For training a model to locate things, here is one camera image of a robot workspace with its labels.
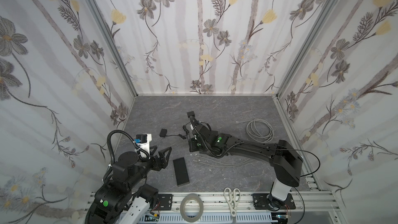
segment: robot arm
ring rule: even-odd
[[[135,145],[141,144],[140,148],[142,150],[138,149],[137,153],[125,152],[119,156],[117,162],[112,164],[112,179],[106,180],[96,192],[94,201],[87,212],[85,224],[115,223],[123,210],[129,210],[127,203],[132,197],[133,204],[139,205],[136,208],[137,211],[140,209],[139,212],[142,211],[142,213],[157,204],[158,190],[156,188],[145,183],[135,195],[132,194],[131,189],[145,178],[150,170],[160,171],[165,169],[168,165],[172,148],[167,147],[159,151],[158,157],[154,155],[157,147],[149,147],[150,140],[147,134],[137,135],[136,140],[130,139],[135,142]],[[149,158],[147,158],[143,150],[146,150]]]
[[[211,157],[221,158],[231,155],[263,160],[275,169],[276,181],[268,196],[270,209],[284,205],[284,201],[292,187],[300,183],[302,167],[301,156],[285,140],[278,143],[265,144],[242,140],[226,133],[211,130],[195,119],[193,112],[188,113],[194,137],[189,141],[189,151],[200,151]]]

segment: black power adapter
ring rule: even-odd
[[[183,128],[184,131],[185,131],[185,136],[182,135],[182,134],[178,134],[178,135],[166,135],[166,134],[167,134],[167,129],[164,129],[164,128],[162,128],[162,130],[160,130],[159,136],[162,137],[162,138],[170,137],[170,136],[178,136],[178,137],[180,137],[180,138],[182,138],[182,139],[187,139],[187,136],[188,136],[188,134],[189,134],[189,131],[187,130],[187,128],[185,128],[185,126],[182,126],[182,128]]]
[[[162,138],[165,138],[166,134],[167,134],[167,129],[162,129],[162,130],[160,130],[159,136],[161,136]]]

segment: black cable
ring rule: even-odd
[[[305,177],[306,175],[314,174],[314,173],[317,172],[317,171],[319,170],[319,168],[321,167],[321,161],[320,161],[319,158],[318,158],[314,153],[312,153],[312,152],[309,152],[309,151],[306,151],[306,150],[297,150],[297,149],[273,149],[273,148],[268,148],[268,149],[269,149],[269,150],[281,150],[281,151],[285,150],[285,151],[307,152],[307,153],[310,153],[310,154],[314,155],[314,156],[316,157],[316,159],[318,160],[318,163],[319,163],[318,168],[316,168],[315,171],[313,171],[313,172],[311,172],[311,173],[308,173],[308,174],[305,174],[305,175],[301,175],[300,177]]]
[[[86,218],[84,219],[84,224],[90,224],[91,211],[87,211]]]
[[[199,136],[200,139],[202,140],[202,143],[204,144],[204,146],[206,147],[206,149],[207,149],[207,150],[211,153],[211,155],[212,155],[213,157],[215,157],[215,158],[222,158],[222,157],[224,157],[224,156],[227,154],[227,152],[228,152],[231,148],[233,148],[233,147],[235,147],[235,146],[237,146],[237,145],[240,145],[240,144],[243,144],[243,143],[244,143],[244,142],[235,143],[235,144],[231,145],[228,149],[226,149],[224,152],[222,152],[221,155],[216,155],[216,154],[213,153],[213,150],[209,149],[209,147],[207,146],[207,144],[206,144],[206,142],[204,141],[203,137],[201,136],[201,133],[197,131],[197,129],[196,129],[195,125],[193,124],[191,118],[190,118],[190,121],[191,121],[191,124],[192,124],[193,129],[196,131],[196,133],[198,134],[198,136]]]
[[[111,156],[111,166],[108,167],[107,172],[105,173],[104,177],[102,178],[102,182],[103,182],[104,184],[107,183],[107,182],[111,179],[110,174],[111,174],[111,172],[112,172],[112,165],[115,163],[115,153],[113,152],[112,143],[111,143],[111,137],[112,137],[112,135],[115,134],[115,133],[121,133],[121,134],[125,135],[125,136],[134,144],[134,147],[135,147],[137,150],[139,150],[140,152],[144,153],[144,154],[147,156],[146,158],[143,158],[143,157],[141,156],[141,154],[140,154],[139,152],[137,152],[138,157],[140,158],[141,161],[145,162],[145,161],[147,161],[148,158],[149,158],[149,153],[148,153],[146,150],[144,150],[144,149],[138,147],[138,145],[134,142],[134,139],[132,138],[132,136],[130,136],[130,134],[128,134],[127,132],[125,132],[125,131],[123,131],[123,130],[113,130],[113,131],[111,131],[111,132],[108,134],[108,137],[106,138],[106,143],[107,143],[107,145],[108,145],[109,154],[110,154],[110,156]]]
[[[297,224],[297,223],[299,223],[299,222],[302,220],[302,218],[304,217],[304,214],[305,214],[305,203],[304,203],[304,200],[302,199],[302,196],[301,196],[300,192],[296,189],[296,187],[293,187],[293,188],[295,188],[295,190],[297,191],[297,193],[298,193],[298,194],[300,195],[300,197],[301,197],[302,209],[303,209],[301,218],[300,218],[298,221],[296,221],[295,223],[293,223],[293,224]]]
[[[180,138],[182,138],[182,139],[187,139],[187,137],[186,137],[186,136],[183,136],[182,134],[178,134],[178,135],[166,135],[165,137],[171,137],[171,136],[177,136],[177,137],[180,137]]]

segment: coiled cable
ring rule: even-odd
[[[271,124],[266,120],[262,118],[255,118],[251,121],[236,121],[236,123],[242,122],[248,122],[248,124],[246,125],[246,133],[249,137],[251,137],[251,139],[259,143],[268,143],[272,141],[274,137],[274,129],[272,128]],[[267,135],[262,135],[256,127],[256,122],[265,124],[269,129],[269,133]]]

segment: red wire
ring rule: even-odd
[[[292,210],[290,209],[289,206],[287,206],[287,204],[285,204],[285,205],[286,205],[286,214],[287,214],[289,217],[291,217],[291,216],[292,216]]]

